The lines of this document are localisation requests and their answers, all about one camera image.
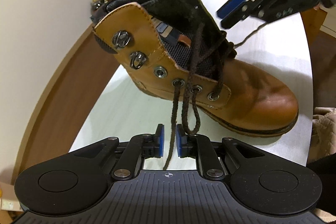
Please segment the dark brown braided shoelace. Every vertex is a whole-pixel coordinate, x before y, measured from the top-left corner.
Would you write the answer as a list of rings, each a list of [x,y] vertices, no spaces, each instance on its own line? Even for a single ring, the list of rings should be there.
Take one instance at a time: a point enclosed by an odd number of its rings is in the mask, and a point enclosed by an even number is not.
[[[182,127],[185,133],[187,133],[187,135],[190,135],[190,136],[196,136],[201,127],[201,119],[200,119],[198,109],[196,106],[196,98],[197,98],[197,95],[199,94],[199,91],[197,90],[196,86],[193,85],[194,76],[197,72],[197,66],[200,63],[202,63],[207,57],[209,57],[215,50],[214,48],[212,48],[208,50],[202,56],[199,54],[199,50],[201,48],[202,33],[203,33],[204,26],[205,25],[201,23],[196,32],[194,46],[191,52],[190,71],[187,77],[187,82],[185,84],[185,91],[183,93],[183,104],[182,104],[182,112],[181,112]],[[163,170],[167,170],[171,162],[171,158],[173,156],[175,137],[177,136],[177,133],[176,133],[177,112],[178,112],[178,105],[179,105],[179,97],[181,95],[182,80],[175,80],[173,83],[173,87],[174,87],[174,98],[173,98],[173,108],[172,108],[172,113],[171,113],[171,137],[170,137],[170,144],[169,144],[169,153],[168,153],[168,157],[166,159],[165,165],[163,166]],[[188,111],[189,111],[190,105],[193,108],[195,121],[196,121],[195,127],[193,130],[189,128],[189,123],[188,123]]]

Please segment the tan leather boot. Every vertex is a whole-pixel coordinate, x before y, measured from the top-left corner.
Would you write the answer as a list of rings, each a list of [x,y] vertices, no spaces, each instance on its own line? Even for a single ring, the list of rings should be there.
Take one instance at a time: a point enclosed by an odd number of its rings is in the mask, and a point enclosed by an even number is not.
[[[142,92],[173,102],[173,83],[182,80],[180,116],[191,52],[203,23],[199,54],[215,50],[194,76],[198,113],[249,136],[278,136],[295,125],[294,93],[266,71],[238,60],[201,0],[112,0],[93,12],[92,21],[100,47],[115,56]]]

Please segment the beige quilted cloth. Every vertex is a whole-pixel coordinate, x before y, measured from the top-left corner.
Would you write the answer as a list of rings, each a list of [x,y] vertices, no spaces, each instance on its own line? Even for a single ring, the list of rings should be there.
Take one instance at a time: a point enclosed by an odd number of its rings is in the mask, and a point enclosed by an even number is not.
[[[315,107],[307,163],[335,154],[336,115],[334,107]]]

